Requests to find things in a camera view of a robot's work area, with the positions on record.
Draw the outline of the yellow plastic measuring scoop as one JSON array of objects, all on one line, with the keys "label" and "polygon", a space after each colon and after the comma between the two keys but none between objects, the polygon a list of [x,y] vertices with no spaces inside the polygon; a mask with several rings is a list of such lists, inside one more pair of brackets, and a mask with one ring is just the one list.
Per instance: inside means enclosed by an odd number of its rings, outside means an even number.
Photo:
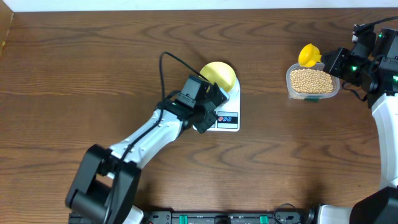
[{"label": "yellow plastic measuring scoop", "polygon": [[307,44],[298,56],[298,64],[302,67],[313,67],[315,64],[321,62],[322,55],[319,49],[313,44]]}]

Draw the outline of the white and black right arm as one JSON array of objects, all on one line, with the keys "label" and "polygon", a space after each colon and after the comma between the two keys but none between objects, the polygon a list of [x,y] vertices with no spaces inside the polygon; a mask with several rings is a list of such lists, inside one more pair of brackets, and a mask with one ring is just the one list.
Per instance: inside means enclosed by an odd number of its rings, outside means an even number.
[{"label": "white and black right arm", "polygon": [[323,70],[366,92],[379,138],[380,188],[353,207],[320,206],[317,223],[397,223],[397,31],[356,25],[353,43],[323,55]]}]

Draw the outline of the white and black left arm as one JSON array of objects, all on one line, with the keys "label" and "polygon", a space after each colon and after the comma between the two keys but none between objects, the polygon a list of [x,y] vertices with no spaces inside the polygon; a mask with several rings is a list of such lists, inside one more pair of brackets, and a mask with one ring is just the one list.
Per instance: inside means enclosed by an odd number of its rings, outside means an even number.
[{"label": "white and black left arm", "polygon": [[186,129],[204,133],[218,119],[215,110],[229,100],[217,83],[189,76],[182,90],[160,101],[149,120],[117,144],[92,145],[83,156],[65,199],[71,211],[92,223],[140,223],[133,205],[145,165]]}]

